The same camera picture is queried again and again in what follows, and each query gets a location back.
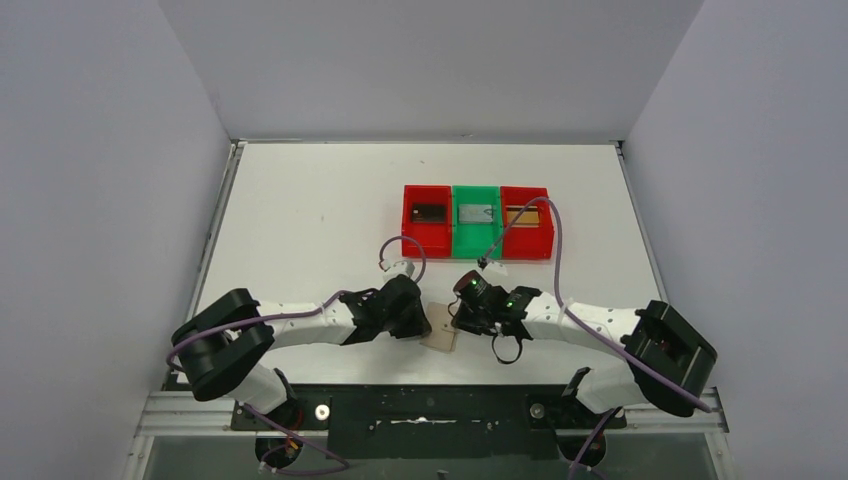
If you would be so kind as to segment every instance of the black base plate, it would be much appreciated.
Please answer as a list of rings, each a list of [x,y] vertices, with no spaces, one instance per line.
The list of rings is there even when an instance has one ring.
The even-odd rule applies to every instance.
[[[592,429],[600,420],[582,405],[557,408],[564,385],[294,385],[303,408],[300,430],[329,430],[328,447],[346,458],[484,458],[529,455],[555,459],[551,427]],[[550,414],[530,417],[543,403]],[[330,407],[328,421],[315,407]],[[608,428],[623,428],[624,418]],[[231,428],[270,430],[238,406]]]

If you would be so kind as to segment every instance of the green bin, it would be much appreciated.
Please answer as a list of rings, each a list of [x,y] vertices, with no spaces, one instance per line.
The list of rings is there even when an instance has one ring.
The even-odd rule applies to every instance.
[[[451,257],[480,258],[502,233],[500,188],[454,185]],[[498,245],[490,258],[501,258],[502,247]]]

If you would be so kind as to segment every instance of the gray wall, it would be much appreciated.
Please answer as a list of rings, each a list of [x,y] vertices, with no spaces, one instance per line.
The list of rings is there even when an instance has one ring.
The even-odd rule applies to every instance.
[[[703,0],[160,0],[233,138],[624,138]]]
[[[848,2],[706,0],[625,144],[749,478],[844,478]]]
[[[0,471],[117,478],[228,140],[152,0],[0,6]]]

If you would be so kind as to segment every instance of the purple cable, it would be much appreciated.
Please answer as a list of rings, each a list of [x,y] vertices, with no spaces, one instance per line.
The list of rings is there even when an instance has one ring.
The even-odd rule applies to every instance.
[[[380,247],[380,263],[383,263],[383,254],[386,253],[386,247],[388,247],[390,243],[397,240],[407,240],[409,242],[412,242],[413,244],[415,244],[416,247],[418,247],[418,252],[421,253],[421,271],[418,272],[418,276],[414,280],[415,283],[418,283],[418,281],[421,280],[421,278],[424,276],[424,270],[427,270],[427,255],[424,253],[424,247],[422,247],[421,244],[418,243],[418,240],[412,237],[408,237],[406,235],[397,235],[386,240],[386,242],[383,243],[383,246]]]
[[[176,363],[174,363],[174,359],[177,358],[177,355],[179,355],[183,350],[185,350],[186,347],[188,347],[189,345],[191,345],[192,343],[194,343],[194,342],[196,342],[200,339],[203,339],[203,338],[206,338],[206,337],[209,337],[209,336],[212,336],[212,335],[216,335],[218,333],[223,332],[224,330],[232,330],[232,329],[236,329],[236,328],[249,327],[251,325],[256,325],[257,323],[269,322],[271,320],[289,320],[289,319],[292,319],[292,318],[311,317],[312,315],[317,315],[317,314],[321,313],[322,310],[329,307],[330,304],[335,302],[336,299],[339,298],[343,293],[350,293],[350,292],[348,292],[347,290],[339,290],[338,292],[334,293],[333,296],[330,297],[326,302],[321,304],[320,307],[314,308],[314,309],[306,311],[306,312],[276,313],[274,315],[265,315],[264,317],[253,317],[253,318],[248,318],[246,320],[239,320],[238,322],[232,322],[232,323],[228,323],[226,325],[221,325],[219,327],[210,328],[209,330],[204,330],[200,333],[196,333],[196,334],[186,338],[182,342],[176,344],[174,346],[174,349],[171,350],[171,353],[169,353],[168,356],[165,358],[165,363],[167,363],[168,366],[173,368],[174,370],[177,370],[178,372],[182,372],[183,371],[182,367],[177,365]]]
[[[625,360],[627,360],[632,365],[635,365],[636,368],[638,368],[639,370],[642,370],[648,376],[650,376],[654,380],[663,384],[663,386],[671,389],[674,393],[685,398],[692,405],[698,407],[698,409],[703,410],[707,413],[710,413],[712,411],[710,409],[710,406],[707,405],[706,403],[704,403],[700,398],[698,398],[695,395],[692,395],[691,393],[687,392],[686,390],[681,388],[679,385],[675,385],[674,382],[663,377],[659,373],[655,372],[651,367],[645,365],[641,360],[639,360],[638,358],[634,357],[633,355],[630,355],[629,353],[627,353],[624,350],[623,347],[621,347],[617,343],[613,342],[612,340],[608,339],[607,337],[601,335],[600,333],[596,332],[594,328],[587,325],[586,322],[581,320],[577,315],[574,314],[574,312],[572,312],[571,310],[568,309],[568,307],[565,306],[565,302],[562,299],[562,294],[559,291],[559,270],[560,270],[560,265],[562,263],[562,219],[559,216],[559,210],[557,210],[556,205],[554,205],[554,202],[552,202],[550,198],[548,198],[548,197],[536,197],[533,200],[530,200],[529,202],[527,202],[527,204],[524,205],[524,207],[521,210],[518,211],[518,213],[515,215],[515,217],[513,217],[512,221],[509,222],[509,225],[507,225],[506,228],[504,228],[504,231],[501,234],[501,236],[498,237],[497,240],[495,240],[495,242],[492,244],[491,247],[489,247],[488,250],[486,250],[486,253],[483,254],[483,258],[488,260],[489,255],[491,255],[492,252],[494,252],[495,249],[498,248],[498,245],[500,245],[500,243],[503,241],[504,236],[506,236],[506,233],[512,228],[513,225],[515,225],[515,222],[518,221],[518,219],[521,217],[521,215],[528,208],[533,206],[533,204],[536,204],[536,203],[539,203],[539,202],[546,202],[548,205],[551,206],[551,211],[553,212],[554,219],[556,220],[556,224],[557,224],[557,256],[556,256],[556,265],[554,265],[554,296],[556,297],[557,303],[559,304],[560,308],[564,307],[564,312],[568,316],[568,318],[573,320],[574,323],[579,325],[580,328],[582,328],[583,330],[586,331],[586,333],[593,336],[595,339],[597,339],[598,341],[600,341],[601,343],[603,343],[604,345],[606,345],[607,347],[612,349],[615,353],[617,353],[619,356],[623,357]]]
[[[580,447],[580,451],[577,452],[577,456],[574,457],[574,461],[571,462],[571,467],[568,468],[568,478],[567,478],[567,480],[571,480],[574,477],[574,473],[577,472],[578,466],[581,466],[581,467],[584,467],[584,468],[589,468],[589,467],[586,467],[586,465],[583,465],[582,463],[580,463],[580,460],[583,459],[583,455],[586,454],[586,450],[589,449],[589,445],[592,445],[592,441],[595,439],[595,437],[597,437],[598,434],[601,433],[601,431],[604,429],[604,427],[606,427],[607,422],[609,422],[609,419],[613,415],[615,415],[615,413],[619,410],[621,410],[621,407],[612,408],[610,410],[607,410],[607,413],[605,413],[604,416],[601,417],[601,421],[598,422],[597,425],[595,425],[595,429],[592,430],[592,433],[589,434],[589,438],[587,438],[586,441],[583,442],[583,445]]]
[[[293,438],[295,440],[303,442],[304,445],[309,445],[310,447],[314,448],[315,450],[318,450],[319,452],[323,453],[324,455],[332,458],[333,460],[335,460],[335,461],[337,461],[341,464],[338,467],[324,468],[324,469],[321,469],[321,470],[285,470],[285,469],[281,468],[281,469],[278,469],[276,473],[279,473],[281,475],[288,475],[288,476],[292,476],[292,477],[315,477],[315,476],[318,476],[318,475],[327,475],[327,474],[330,474],[330,473],[341,472],[343,470],[347,470],[348,468],[350,468],[350,462],[348,462],[344,458],[336,455],[335,453],[327,450],[326,448],[322,447],[321,445],[318,445],[317,443],[313,443],[311,440],[307,440],[305,437],[298,435],[297,433],[294,433],[293,431],[289,430],[288,428],[274,422],[273,420],[266,417],[265,415],[262,415],[261,413],[257,412],[256,409],[254,409],[253,407],[251,407],[250,405],[248,405],[246,403],[244,404],[244,408],[247,411],[249,411],[250,413],[256,415],[256,418],[265,422],[265,424],[268,425],[269,427],[276,429],[276,430],[278,430],[282,433],[285,433],[290,438]],[[280,445],[279,447],[272,448],[271,450],[268,450],[267,452],[265,452],[264,455],[262,455],[262,458],[260,458],[259,461],[266,463],[265,459],[268,458],[268,455],[271,455],[272,453],[276,452],[277,450],[281,450],[285,447],[286,447],[286,443],[284,443],[283,445]]]

